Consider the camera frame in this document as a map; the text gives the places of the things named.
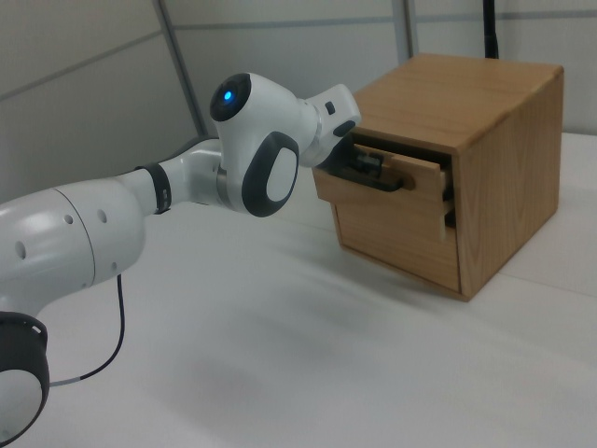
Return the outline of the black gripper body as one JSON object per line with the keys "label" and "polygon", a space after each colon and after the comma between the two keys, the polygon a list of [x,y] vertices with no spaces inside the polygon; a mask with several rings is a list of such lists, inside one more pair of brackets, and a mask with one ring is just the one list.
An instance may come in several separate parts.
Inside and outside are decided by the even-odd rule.
{"label": "black gripper body", "polygon": [[334,175],[348,166],[355,158],[354,139],[348,133],[331,149],[326,159],[315,166],[315,169]]}

